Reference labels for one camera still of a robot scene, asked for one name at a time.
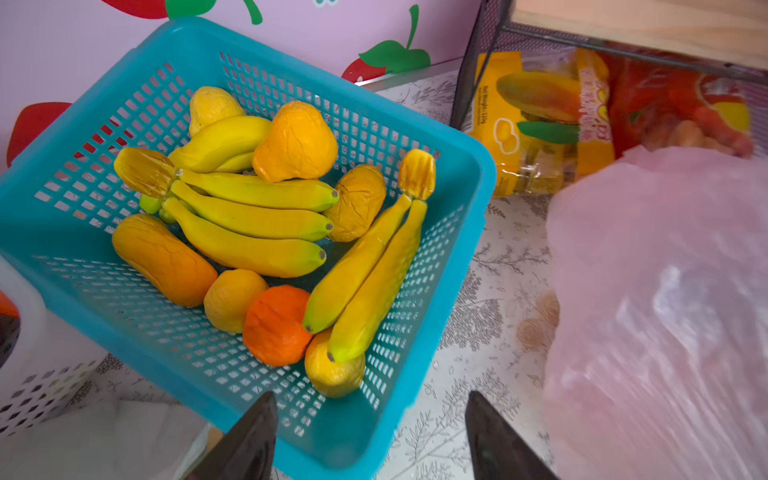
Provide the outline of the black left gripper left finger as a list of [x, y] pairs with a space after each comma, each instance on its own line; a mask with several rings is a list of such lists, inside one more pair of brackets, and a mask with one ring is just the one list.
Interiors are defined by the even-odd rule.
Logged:
[[278, 409], [268, 391], [204, 456], [185, 478], [188, 480], [269, 479], [277, 440]]

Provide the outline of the pink plastic grocery bag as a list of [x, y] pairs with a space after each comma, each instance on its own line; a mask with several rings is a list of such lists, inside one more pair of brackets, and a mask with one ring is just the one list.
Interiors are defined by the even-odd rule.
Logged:
[[563, 479], [767, 475], [767, 164], [641, 148], [556, 194], [544, 418]]

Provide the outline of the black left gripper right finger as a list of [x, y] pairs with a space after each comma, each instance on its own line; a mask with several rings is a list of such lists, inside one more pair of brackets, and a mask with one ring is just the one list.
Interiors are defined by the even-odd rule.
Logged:
[[558, 479], [479, 391], [469, 393], [465, 424], [475, 479]]

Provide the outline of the white canvas tote bag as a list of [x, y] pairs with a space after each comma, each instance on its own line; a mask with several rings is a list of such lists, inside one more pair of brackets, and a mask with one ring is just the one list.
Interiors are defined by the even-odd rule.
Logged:
[[1, 440], [3, 479], [179, 479], [210, 424], [182, 405], [117, 401]]

